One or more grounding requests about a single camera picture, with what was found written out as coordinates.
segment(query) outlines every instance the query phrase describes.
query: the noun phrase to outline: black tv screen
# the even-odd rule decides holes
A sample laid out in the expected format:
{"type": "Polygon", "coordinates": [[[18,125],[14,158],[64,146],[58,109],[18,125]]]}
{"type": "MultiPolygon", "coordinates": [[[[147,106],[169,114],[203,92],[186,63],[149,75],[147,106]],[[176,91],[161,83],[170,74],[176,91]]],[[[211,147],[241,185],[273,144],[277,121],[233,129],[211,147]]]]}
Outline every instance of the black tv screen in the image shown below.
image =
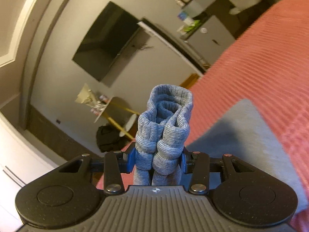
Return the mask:
{"type": "Polygon", "coordinates": [[[101,81],[139,29],[137,23],[137,18],[109,2],[87,32],[73,61],[101,81]]]}

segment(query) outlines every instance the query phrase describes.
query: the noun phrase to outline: bed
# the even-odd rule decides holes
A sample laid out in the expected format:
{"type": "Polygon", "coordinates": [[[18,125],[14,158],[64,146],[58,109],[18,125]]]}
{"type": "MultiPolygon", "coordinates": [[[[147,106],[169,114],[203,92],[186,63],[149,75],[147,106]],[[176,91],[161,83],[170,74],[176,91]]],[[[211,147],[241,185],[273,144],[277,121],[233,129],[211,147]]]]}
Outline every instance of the bed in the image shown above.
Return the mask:
{"type": "MultiPolygon", "coordinates": [[[[249,99],[283,145],[309,198],[308,4],[276,3],[190,89],[195,97],[186,145],[239,100],[249,99]]],[[[132,184],[132,174],[123,180],[132,184]]],[[[309,231],[309,210],[297,214],[291,225],[309,231]]]]}

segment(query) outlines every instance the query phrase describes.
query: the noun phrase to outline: metal pin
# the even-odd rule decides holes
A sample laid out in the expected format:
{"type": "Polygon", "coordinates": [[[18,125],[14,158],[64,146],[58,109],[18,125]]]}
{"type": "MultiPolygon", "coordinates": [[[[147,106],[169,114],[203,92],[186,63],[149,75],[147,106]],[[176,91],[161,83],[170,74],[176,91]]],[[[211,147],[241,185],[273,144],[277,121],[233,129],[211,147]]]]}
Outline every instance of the metal pin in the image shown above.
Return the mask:
{"type": "Polygon", "coordinates": [[[199,151],[194,151],[194,152],[192,152],[192,154],[191,154],[191,158],[192,159],[197,159],[197,156],[200,154],[200,152],[199,151]]]}
{"type": "Polygon", "coordinates": [[[194,185],[191,186],[191,189],[194,192],[203,192],[207,189],[207,187],[203,184],[194,184],[194,185]]]}
{"type": "Polygon", "coordinates": [[[121,186],[119,184],[110,184],[107,186],[106,190],[111,193],[116,193],[121,190],[121,186]]]}

